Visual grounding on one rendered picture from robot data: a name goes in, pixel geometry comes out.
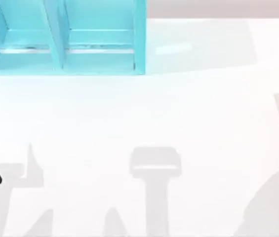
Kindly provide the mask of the light blue rack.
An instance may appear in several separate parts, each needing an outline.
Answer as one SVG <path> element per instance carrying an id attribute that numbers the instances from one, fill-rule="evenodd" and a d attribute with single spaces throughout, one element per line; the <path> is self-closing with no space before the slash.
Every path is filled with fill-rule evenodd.
<path id="1" fill-rule="evenodd" d="M 147 0 L 0 0 L 0 75 L 143 75 Z"/>

